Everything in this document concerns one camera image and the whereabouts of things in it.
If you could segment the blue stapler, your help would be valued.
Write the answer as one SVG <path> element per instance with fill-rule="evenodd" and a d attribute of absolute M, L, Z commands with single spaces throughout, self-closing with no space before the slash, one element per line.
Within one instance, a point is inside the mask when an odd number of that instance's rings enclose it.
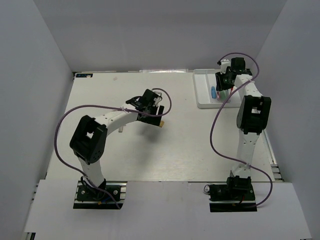
<path fill-rule="evenodd" d="M 216 89 L 214 86 L 211 87 L 211 97 L 213 99 L 216 99 L 217 98 L 217 92 L 216 92 Z"/>

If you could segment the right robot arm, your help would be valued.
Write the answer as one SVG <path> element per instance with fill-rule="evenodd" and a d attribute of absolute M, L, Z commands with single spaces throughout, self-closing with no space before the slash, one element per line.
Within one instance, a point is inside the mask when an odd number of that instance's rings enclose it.
<path fill-rule="evenodd" d="M 235 88 L 241 100 L 236 118 L 239 129 L 237 165 L 231 169 L 230 176 L 248 181 L 251 177 L 255 147 L 267 126 L 272 101 L 257 89 L 251 70 L 246 68 L 243 57 L 222 59 L 218 61 L 218 65 L 220 70 L 215 74 L 218 96 L 220 97 L 223 91 Z"/>

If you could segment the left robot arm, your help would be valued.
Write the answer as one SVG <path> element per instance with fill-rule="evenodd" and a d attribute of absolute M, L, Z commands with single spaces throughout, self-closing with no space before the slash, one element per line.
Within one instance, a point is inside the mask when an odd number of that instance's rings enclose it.
<path fill-rule="evenodd" d="M 112 110 L 98 117 L 83 116 L 70 140 L 70 148 L 78 157 L 82 170 L 87 176 L 88 193 L 99 200 L 105 196 L 105 178 L 102 174 L 102 157 L 107 136 L 133 122 L 142 122 L 159 127 L 164 106 L 159 105 L 162 94 L 146 89 L 142 96 L 133 97 L 121 108 Z"/>

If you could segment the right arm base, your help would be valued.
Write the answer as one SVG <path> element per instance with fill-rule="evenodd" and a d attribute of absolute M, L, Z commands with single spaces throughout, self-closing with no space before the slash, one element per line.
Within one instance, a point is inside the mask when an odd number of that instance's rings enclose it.
<path fill-rule="evenodd" d="M 211 213 L 256 212 L 256 197 L 250 177 L 230 176 L 225 184 L 206 184 L 203 192 L 209 196 Z"/>

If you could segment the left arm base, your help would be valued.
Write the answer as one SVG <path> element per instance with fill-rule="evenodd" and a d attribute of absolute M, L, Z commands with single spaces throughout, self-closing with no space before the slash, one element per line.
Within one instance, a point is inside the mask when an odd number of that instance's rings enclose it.
<path fill-rule="evenodd" d="M 77 183 L 73 209 L 120 210 L 125 202 L 127 183 L 105 181 L 100 187 L 109 192 L 118 206 L 107 193 L 95 189 L 81 178 Z"/>

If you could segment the pink stapler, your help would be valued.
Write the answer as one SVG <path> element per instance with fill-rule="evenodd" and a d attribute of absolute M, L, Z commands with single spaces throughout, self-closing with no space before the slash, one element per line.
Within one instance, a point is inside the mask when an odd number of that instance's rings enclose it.
<path fill-rule="evenodd" d="M 217 98 L 217 100 L 220 100 L 220 91 L 216 91 L 216 98 Z"/>

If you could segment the green stapler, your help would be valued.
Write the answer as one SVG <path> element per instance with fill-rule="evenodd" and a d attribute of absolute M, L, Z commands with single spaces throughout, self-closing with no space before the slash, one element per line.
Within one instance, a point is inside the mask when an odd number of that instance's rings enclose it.
<path fill-rule="evenodd" d="M 222 90 L 219 92 L 219 99 L 221 101 L 225 101 L 228 98 L 229 91 L 228 90 Z"/>

